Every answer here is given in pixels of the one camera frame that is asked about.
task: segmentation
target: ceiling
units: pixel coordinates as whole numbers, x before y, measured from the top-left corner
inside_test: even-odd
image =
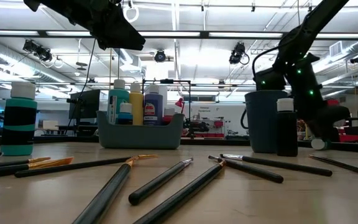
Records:
[[[133,5],[139,8],[139,18],[131,24],[137,30],[230,30],[230,31],[277,31],[288,32],[298,26],[307,14],[309,0],[257,0],[255,12],[251,12],[251,0],[133,0]],[[134,17],[134,10],[127,13],[128,18]],[[0,29],[43,29],[43,30],[84,30],[80,26],[73,26],[69,21],[46,7],[32,12],[22,1],[0,0]],[[324,28],[324,32],[358,32],[358,0],[350,0],[341,12]],[[0,37],[0,44],[26,56],[22,50],[26,40],[22,37]],[[80,56],[78,57],[78,39],[48,39],[33,38],[36,43],[50,48],[55,56],[63,60],[63,66],[57,68],[51,63],[50,69],[66,76],[70,80],[83,82],[86,71],[75,75],[76,62],[89,63],[93,39],[82,39]],[[213,80],[223,79],[226,82],[243,83],[252,79],[252,72],[248,66],[240,67],[229,64],[231,50],[236,43],[245,43],[250,59],[258,53],[278,44],[277,40],[235,40],[235,39],[178,39],[178,57],[175,58],[175,41],[173,39],[147,39],[142,51],[128,50],[132,55],[140,57],[142,66],[147,69],[154,64],[153,56],[157,50],[164,50],[172,58],[172,62],[164,62],[164,69],[168,70],[169,78],[176,78],[174,61],[180,68],[179,78],[184,80]],[[320,57],[329,53],[329,46],[337,40],[317,40],[310,52]],[[125,72],[119,69],[117,52],[101,50],[97,44],[89,69],[90,77],[113,78],[131,77],[130,80],[141,80],[140,72]],[[28,57],[37,61],[32,55]],[[275,52],[264,55],[257,61],[257,68],[269,67],[275,59]],[[324,69],[317,73],[319,81],[325,81],[338,75],[340,70]]]

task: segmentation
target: gray plastic bin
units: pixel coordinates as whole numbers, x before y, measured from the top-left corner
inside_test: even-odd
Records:
[[[173,115],[166,126],[114,125],[106,113],[97,111],[99,143],[113,149],[176,149],[180,145],[183,114]]]

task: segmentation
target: wooden table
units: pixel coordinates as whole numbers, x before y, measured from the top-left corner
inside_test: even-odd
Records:
[[[74,162],[134,154],[159,154],[158,159],[137,161],[128,181],[105,216],[104,223],[133,223],[213,166],[209,154],[243,154],[331,169],[332,177],[255,164],[284,177],[276,184],[227,167],[166,223],[358,223],[358,174],[307,158],[326,156],[358,166],[358,153],[300,149],[298,157],[253,154],[244,146],[180,146],[174,151],[103,149],[96,143],[54,143],[34,146],[33,157],[58,159],[75,156]],[[178,161],[194,163],[138,206],[130,193]],[[13,161],[23,157],[3,157]],[[120,164],[71,170],[17,179],[0,177],[0,223],[71,223],[87,206]]]

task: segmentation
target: teal paint bottle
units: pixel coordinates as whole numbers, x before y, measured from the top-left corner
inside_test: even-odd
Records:
[[[121,103],[129,101],[129,92],[125,90],[125,81],[116,79],[114,89],[109,91],[107,106],[107,120],[110,124],[117,124]]]
[[[13,82],[11,99],[6,100],[1,152],[4,156],[32,154],[37,116],[35,85]]]

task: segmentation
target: computer monitor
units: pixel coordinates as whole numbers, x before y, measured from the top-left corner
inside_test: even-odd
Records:
[[[84,91],[79,99],[80,93],[70,95],[67,100],[70,103],[69,118],[95,118],[96,111],[99,110],[100,90]]]

